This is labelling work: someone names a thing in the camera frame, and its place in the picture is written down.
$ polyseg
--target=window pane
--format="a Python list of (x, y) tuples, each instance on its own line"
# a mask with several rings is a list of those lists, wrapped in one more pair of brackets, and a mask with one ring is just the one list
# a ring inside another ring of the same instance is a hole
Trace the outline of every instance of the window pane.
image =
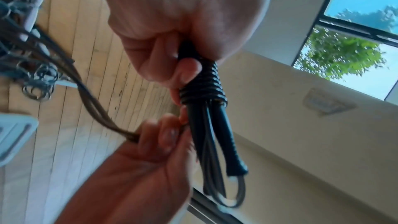
[(325, 15), (398, 34), (398, 0), (331, 0)]
[(398, 48), (315, 27), (294, 67), (384, 100), (398, 80)]

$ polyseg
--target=window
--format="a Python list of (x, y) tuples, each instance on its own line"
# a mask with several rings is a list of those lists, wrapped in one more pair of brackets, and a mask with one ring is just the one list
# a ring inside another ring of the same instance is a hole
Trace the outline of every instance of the window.
[(385, 100), (398, 81), (398, 0), (326, 4), (294, 67)]

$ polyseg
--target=sticker on wall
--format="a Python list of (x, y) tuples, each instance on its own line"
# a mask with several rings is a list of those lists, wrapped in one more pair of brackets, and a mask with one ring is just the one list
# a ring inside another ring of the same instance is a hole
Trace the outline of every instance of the sticker on wall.
[(332, 94), (317, 88), (313, 88), (308, 92), (303, 104), (305, 107), (318, 112), (320, 116), (341, 113), (356, 107), (353, 103), (342, 101)]

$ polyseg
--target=wall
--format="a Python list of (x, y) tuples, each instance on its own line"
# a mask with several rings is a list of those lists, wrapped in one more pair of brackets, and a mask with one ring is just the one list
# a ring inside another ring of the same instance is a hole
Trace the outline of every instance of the wall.
[(291, 65), (325, 0), (271, 0), (245, 50)]
[[(398, 107), (259, 55), (220, 67), (234, 132), (398, 219)], [(320, 117), (303, 106), (319, 88), (354, 103)]]
[[(361, 209), (340, 194), (299, 174), (275, 158), (241, 144), (247, 139), (235, 134), (240, 156), (250, 171), (246, 176), (246, 199), (233, 215), (245, 224), (384, 224), (388, 221)], [(203, 184), (195, 174), (196, 188)], [(227, 181), (227, 194), (236, 185)]]

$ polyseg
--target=person's left hand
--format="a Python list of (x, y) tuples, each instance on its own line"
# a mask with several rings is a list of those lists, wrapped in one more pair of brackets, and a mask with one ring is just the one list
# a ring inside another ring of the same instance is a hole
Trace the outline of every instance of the person's left hand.
[(123, 143), (75, 193), (56, 224), (168, 223), (188, 205), (196, 167), (191, 131), (179, 135), (180, 119), (166, 114), (144, 122), (139, 144)]

